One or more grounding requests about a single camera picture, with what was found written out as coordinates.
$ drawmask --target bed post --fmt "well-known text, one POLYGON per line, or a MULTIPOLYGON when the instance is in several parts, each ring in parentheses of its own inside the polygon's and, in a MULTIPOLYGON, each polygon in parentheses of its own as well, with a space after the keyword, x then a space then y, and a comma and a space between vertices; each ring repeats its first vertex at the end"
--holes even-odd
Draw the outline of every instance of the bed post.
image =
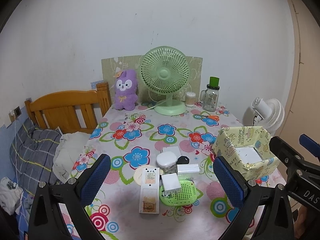
POLYGON ((109 85, 107 82, 97 84, 98 101, 101 109, 102 116, 106 114, 111 107, 111 97, 109 85))
POLYGON ((30 110, 30 103, 31 102, 29 99, 27 101, 24 101, 24 104, 26 105, 26 110, 27 110, 27 113, 28 113, 30 119, 33 121, 34 124, 38 125, 35 113, 31 112, 31 110, 30 110))

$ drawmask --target purple plush toy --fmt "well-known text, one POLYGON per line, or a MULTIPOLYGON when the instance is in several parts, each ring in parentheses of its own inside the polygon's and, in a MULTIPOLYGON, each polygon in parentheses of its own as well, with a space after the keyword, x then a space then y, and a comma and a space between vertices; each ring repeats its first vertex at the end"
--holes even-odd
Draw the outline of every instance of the purple plush toy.
POLYGON ((124 70, 116 79, 114 109, 132 111, 138 100, 136 94, 138 86, 137 74, 134 69, 124 70))

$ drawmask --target fan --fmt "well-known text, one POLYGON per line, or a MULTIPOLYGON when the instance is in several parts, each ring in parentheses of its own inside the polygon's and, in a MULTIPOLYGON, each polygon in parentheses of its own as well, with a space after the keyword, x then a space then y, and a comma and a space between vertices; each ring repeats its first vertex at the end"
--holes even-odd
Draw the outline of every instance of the fan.
POLYGON ((181 51, 166 46, 154 48, 144 56, 139 72, 148 89, 166 95, 165 100, 156 104, 157 113, 178 115, 185 112, 185 104, 172 99, 189 79, 189 65, 181 51))
POLYGON ((255 126, 263 126, 270 134, 275 132, 283 122, 284 107, 278 99, 268 99, 257 97, 251 104, 253 110, 261 117, 260 121, 254 123, 255 126))

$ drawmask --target floral tablecloth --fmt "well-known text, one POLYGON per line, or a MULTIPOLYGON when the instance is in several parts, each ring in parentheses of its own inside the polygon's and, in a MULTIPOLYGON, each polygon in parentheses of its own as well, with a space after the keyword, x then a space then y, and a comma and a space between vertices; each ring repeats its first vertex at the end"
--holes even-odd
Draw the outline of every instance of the floral tablecloth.
MULTIPOLYGON (((199 103, 177 116, 160 115, 153 109, 136 113, 148 106, 138 104, 131 112, 110 108, 90 136, 71 176, 79 177, 102 153, 111 157, 112 166, 85 210, 106 239, 218 239, 238 210, 212 171, 215 154, 211 145, 221 128, 242 124, 224 106, 215 113, 203 111, 199 103), (195 181, 198 199, 183 207, 160 202, 159 215, 139 214, 140 186, 134 182, 134 171, 145 164, 156 166, 157 154, 168 146, 179 146, 190 163, 199 164, 201 175, 195 181)), ((257 183, 274 187, 285 181, 276 170, 257 183)), ((61 211, 70 233, 79 237, 64 205, 61 211)), ((254 230, 261 212, 259 207, 249 231, 254 230)))

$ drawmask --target wooden headboard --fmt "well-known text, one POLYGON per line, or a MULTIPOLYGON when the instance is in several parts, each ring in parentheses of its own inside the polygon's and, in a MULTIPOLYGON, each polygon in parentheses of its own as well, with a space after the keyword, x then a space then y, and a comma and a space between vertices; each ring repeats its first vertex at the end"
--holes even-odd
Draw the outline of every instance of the wooden headboard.
POLYGON ((96 103, 100 105, 102 116, 104 116, 111 107, 108 83, 98 83, 97 90, 62 91, 45 95, 34 102, 25 101, 30 119, 42 129, 60 127, 63 133, 80 131, 90 134, 98 125, 92 105, 96 103), (81 128, 75 106, 80 106, 86 128, 81 128))

